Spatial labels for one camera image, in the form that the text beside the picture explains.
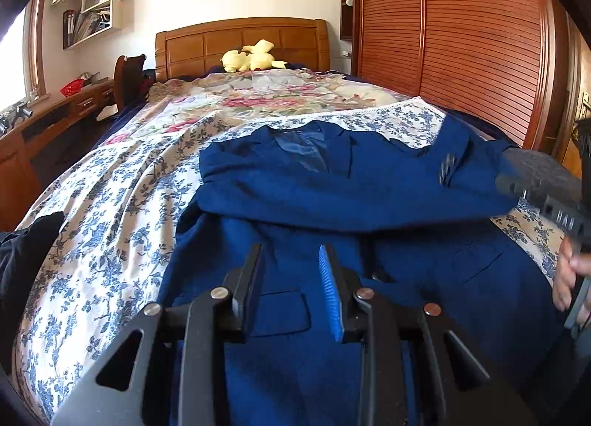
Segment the person's right hand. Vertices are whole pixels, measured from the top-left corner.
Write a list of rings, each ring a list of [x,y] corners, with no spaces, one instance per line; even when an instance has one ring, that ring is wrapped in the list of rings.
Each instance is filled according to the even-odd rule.
[[[559,311],[565,312],[570,309],[577,277],[589,276],[590,272],[590,254],[575,252],[573,242],[565,236],[559,247],[552,287],[553,304]]]

